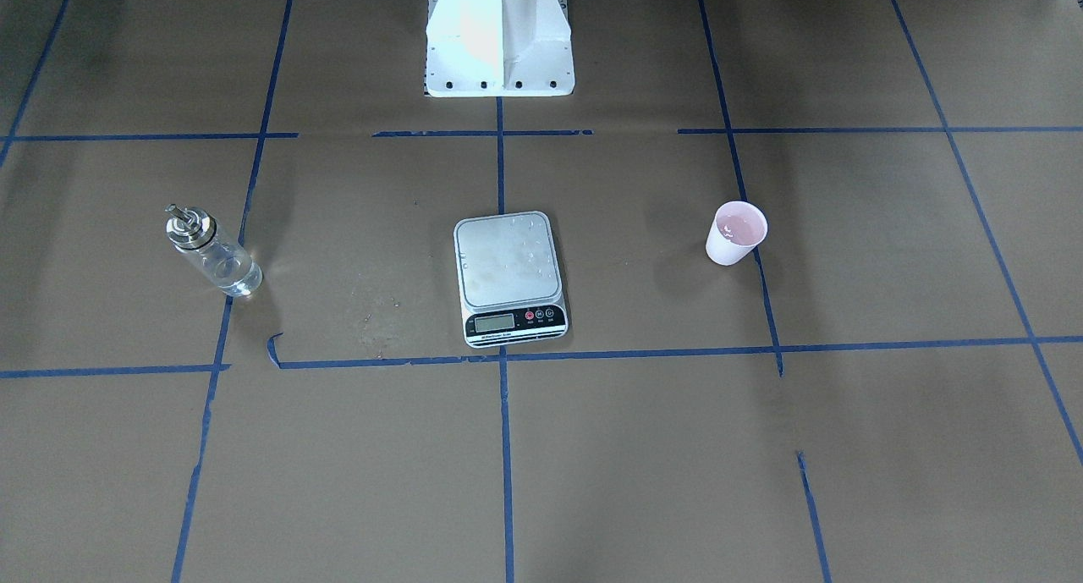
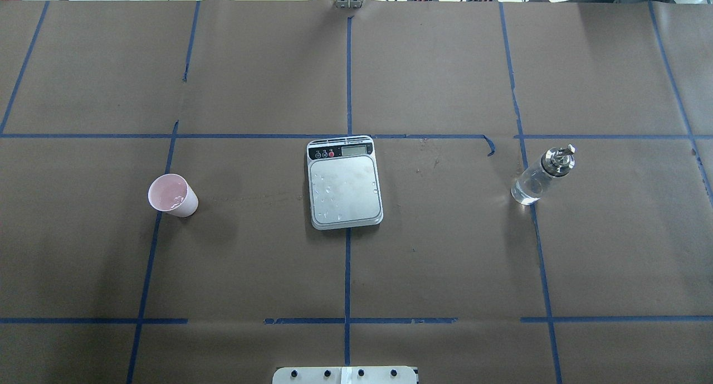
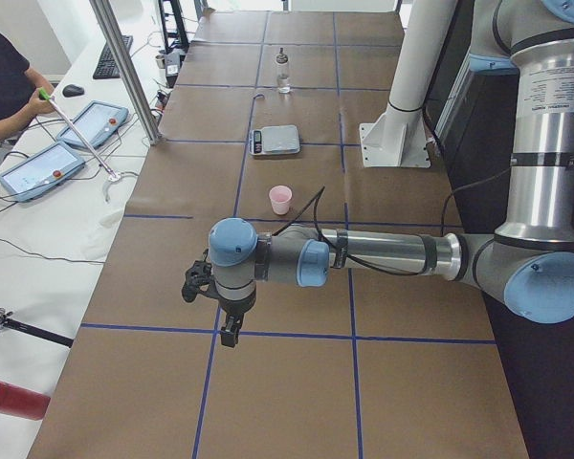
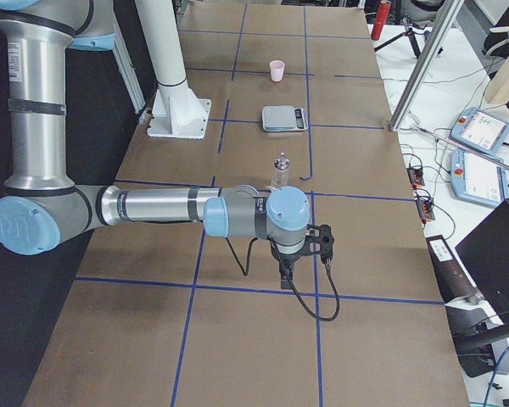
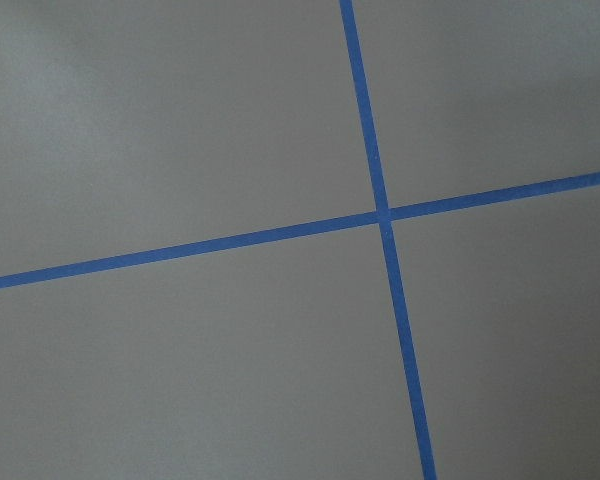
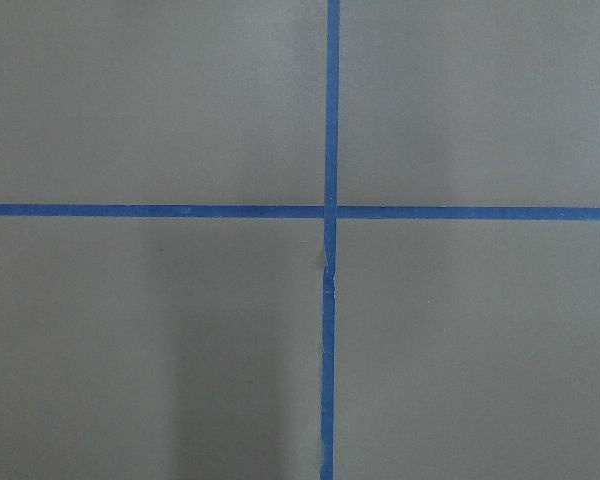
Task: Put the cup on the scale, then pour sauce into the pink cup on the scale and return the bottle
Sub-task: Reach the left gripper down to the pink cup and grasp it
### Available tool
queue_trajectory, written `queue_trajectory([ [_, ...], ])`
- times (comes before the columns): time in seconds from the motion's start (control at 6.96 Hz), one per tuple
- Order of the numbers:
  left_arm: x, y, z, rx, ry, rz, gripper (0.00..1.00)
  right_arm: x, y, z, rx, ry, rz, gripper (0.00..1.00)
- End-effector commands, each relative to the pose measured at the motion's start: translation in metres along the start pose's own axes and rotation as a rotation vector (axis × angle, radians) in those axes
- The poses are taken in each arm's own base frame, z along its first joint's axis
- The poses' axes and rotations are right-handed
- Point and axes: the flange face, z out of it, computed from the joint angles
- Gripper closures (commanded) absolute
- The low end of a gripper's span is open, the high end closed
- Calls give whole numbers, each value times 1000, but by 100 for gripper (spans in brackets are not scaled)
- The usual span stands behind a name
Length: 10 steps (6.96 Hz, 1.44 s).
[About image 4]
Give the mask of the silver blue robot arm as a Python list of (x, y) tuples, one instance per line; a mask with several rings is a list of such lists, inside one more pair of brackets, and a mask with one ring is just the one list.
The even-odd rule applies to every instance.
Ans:
[(115, 44), (111, 1), (0, 1), (8, 40), (8, 109), (13, 173), (0, 198), (0, 243), (35, 255), (100, 226), (123, 222), (200, 223), (212, 237), (266, 240), (282, 288), (294, 287), (295, 262), (333, 257), (327, 225), (310, 223), (310, 204), (296, 187), (268, 196), (254, 187), (122, 190), (78, 185), (66, 171), (65, 52), (107, 51)]

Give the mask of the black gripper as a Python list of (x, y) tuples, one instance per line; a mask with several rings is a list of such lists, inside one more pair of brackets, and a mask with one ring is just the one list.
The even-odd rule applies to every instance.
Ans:
[(302, 257), (318, 255), (324, 265), (330, 265), (333, 259), (334, 237), (330, 225), (307, 225), (306, 234), (293, 246), (285, 246), (270, 238), (271, 253), (282, 265), (281, 289), (291, 290), (294, 279), (294, 263)]

